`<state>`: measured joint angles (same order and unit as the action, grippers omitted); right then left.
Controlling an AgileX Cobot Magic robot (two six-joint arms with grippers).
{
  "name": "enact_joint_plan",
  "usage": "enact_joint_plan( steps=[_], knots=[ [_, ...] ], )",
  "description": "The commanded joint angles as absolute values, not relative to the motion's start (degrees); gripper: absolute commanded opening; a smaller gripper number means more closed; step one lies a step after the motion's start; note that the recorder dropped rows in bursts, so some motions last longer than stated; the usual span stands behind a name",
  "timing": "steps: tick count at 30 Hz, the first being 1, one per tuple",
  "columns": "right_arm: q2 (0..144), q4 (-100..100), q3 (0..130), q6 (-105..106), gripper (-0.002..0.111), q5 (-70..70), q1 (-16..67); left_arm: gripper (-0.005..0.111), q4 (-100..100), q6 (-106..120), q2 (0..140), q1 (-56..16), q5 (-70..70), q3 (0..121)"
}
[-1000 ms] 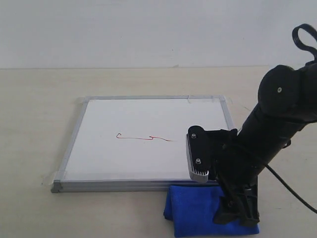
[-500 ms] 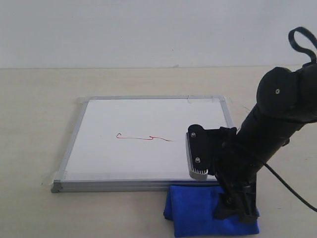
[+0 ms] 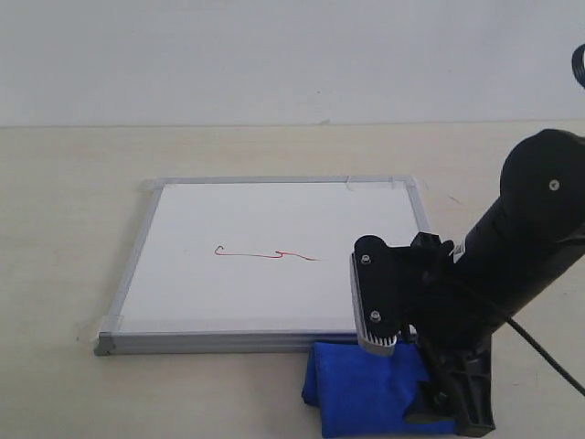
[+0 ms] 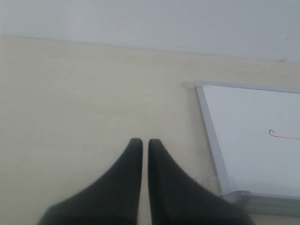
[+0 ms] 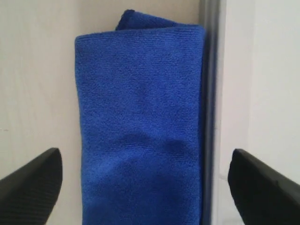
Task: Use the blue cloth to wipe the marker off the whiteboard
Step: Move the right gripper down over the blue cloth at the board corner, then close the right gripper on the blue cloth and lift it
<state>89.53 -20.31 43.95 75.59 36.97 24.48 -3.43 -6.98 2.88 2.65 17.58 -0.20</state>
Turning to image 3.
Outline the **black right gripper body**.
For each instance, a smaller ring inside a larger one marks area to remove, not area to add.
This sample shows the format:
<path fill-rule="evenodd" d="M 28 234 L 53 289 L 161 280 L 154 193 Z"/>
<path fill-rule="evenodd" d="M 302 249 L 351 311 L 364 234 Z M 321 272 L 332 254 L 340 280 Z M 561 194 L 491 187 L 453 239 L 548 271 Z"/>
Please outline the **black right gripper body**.
<path fill-rule="evenodd" d="M 459 339 L 470 334 L 465 325 L 486 307 L 474 292 L 449 277 L 452 249 L 451 241 L 442 242 L 437 235 L 420 232 L 410 246 L 393 252 L 402 276 L 403 320 L 417 330 L 415 346 L 429 376 L 427 381 L 447 392 L 451 401 L 454 356 L 478 350 L 484 342 L 492 343 L 492 337 L 483 334 L 468 341 Z"/>

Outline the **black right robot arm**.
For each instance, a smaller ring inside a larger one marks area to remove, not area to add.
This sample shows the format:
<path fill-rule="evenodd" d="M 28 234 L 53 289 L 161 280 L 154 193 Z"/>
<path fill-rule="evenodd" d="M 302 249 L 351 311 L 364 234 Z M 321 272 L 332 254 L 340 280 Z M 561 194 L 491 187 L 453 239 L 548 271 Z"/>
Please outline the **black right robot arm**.
<path fill-rule="evenodd" d="M 492 336 L 584 254 L 584 140 L 546 129 L 508 155 L 498 199 L 459 244 L 446 241 L 400 284 L 429 378 L 407 423 L 451 421 L 460 436 L 494 430 Z"/>

